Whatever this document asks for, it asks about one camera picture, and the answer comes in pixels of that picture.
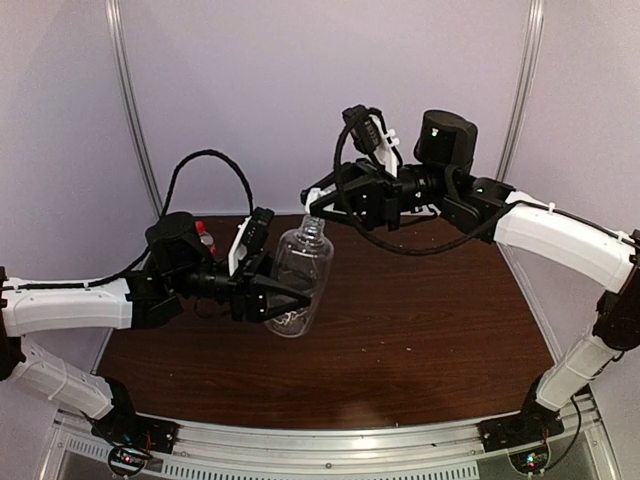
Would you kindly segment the clear plastic bottle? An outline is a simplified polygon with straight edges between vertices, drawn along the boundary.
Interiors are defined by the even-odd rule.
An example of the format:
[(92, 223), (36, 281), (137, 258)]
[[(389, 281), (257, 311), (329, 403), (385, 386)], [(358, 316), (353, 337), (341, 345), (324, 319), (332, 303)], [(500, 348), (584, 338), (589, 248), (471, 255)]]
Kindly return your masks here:
[(289, 311), (266, 322), (266, 328), (283, 338), (305, 335), (316, 318), (334, 258), (334, 245), (324, 232), (325, 221), (305, 215), (299, 227), (280, 238), (275, 258), (275, 277), (307, 294), (307, 307)]

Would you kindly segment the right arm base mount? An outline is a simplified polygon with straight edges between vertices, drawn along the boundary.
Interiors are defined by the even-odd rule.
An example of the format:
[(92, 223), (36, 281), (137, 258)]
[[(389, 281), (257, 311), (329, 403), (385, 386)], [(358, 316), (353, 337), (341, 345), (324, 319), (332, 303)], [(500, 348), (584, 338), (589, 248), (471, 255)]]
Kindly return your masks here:
[(483, 420), (478, 425), (485, 453), (507, 450), (515, 471), (539, 475), (550, 465), (548, 441), (565, 431), (557, 411), (536, 402), (536, 389), (542, 376), (529, 388), (519, 412)]

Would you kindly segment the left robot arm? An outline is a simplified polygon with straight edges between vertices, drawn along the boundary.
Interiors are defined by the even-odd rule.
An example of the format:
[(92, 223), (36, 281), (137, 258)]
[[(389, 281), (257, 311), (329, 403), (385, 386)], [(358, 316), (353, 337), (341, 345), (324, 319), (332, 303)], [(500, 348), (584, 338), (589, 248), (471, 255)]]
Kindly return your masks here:
[(145, 232), (141, 259), (94, 280), (37, 283), (1, 278), (1, 378), (27, 385), (78, 409), (123, 444), (144, 433), (126, 387), (94, 376), (29, 339), (46, 330), (106, 327), (154, 329), (183, 312), (190, 297), (230, 308), (235, 321), (262, 323), (311, 303), (279, 280), (264, 243), (273, 218), (258, 208), (240, 225), (226, 260), (218, 261), (188, 212), (162, 216)]

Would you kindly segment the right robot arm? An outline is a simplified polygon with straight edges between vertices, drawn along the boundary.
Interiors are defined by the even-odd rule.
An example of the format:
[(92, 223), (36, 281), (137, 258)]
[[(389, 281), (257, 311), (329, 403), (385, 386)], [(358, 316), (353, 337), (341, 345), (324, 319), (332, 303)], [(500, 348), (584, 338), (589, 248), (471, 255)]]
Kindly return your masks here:
[(591, 330), (531, 386), (512, 430), (530, 442), (547, 431), (562, 407), (608, 364), (639, 345), (639, 236), (616, 232), (513, 186), (471, 172), (477, 127), (458, 114), (423, 114), (412, 163), (398, 154), (398, 138), (382, 113), (346, 109), (339, 146), (352, 142), (359, 158), (340, 156), (333, 169), (301, 193), (305, 209), (354, 227), (368, 241), (374, 230), (397, 230), (405, 213), (426, 211), (460, 232), (462, 242), (519, 248), (594, 280), (604, 292)]

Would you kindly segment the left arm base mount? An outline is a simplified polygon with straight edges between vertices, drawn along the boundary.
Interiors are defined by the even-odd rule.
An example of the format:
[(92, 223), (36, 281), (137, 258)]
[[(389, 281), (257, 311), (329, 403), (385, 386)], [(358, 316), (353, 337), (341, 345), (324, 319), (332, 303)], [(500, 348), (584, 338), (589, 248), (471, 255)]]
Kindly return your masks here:
[(106, 378), (106, 383), (112, 393), (112, 409), (100, 419), (87, 420), (91, 433), (111, 446), (107, 456), (109, 469), (119, 477), (131, 477), (148, 465), (154, 452), (173, 452), (179, 425), (138, 414), (121, 382)]

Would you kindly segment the red-label cola bottle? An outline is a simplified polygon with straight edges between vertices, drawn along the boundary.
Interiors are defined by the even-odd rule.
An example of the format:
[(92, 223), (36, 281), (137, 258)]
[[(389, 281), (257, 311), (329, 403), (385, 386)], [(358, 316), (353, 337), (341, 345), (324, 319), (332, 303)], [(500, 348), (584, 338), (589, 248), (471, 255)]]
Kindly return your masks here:
[(217, 247), (213, 235), (206, 229), (202, 221), (196, 221), (195, 226), (201, 243), (207, 248), (211, 256), (215, 258), (217, 254)]

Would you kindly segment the white bottle cap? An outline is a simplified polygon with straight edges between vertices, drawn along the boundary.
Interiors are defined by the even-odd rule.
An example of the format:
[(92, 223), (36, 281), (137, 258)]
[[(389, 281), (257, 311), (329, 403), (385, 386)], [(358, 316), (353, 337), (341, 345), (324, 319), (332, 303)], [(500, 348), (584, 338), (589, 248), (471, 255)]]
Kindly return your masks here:
[(300, 199), (303, 205), (312, 204), (319, 198), (323, 197), (326, 192), (319, 187), (310, 187), (301, 191)]

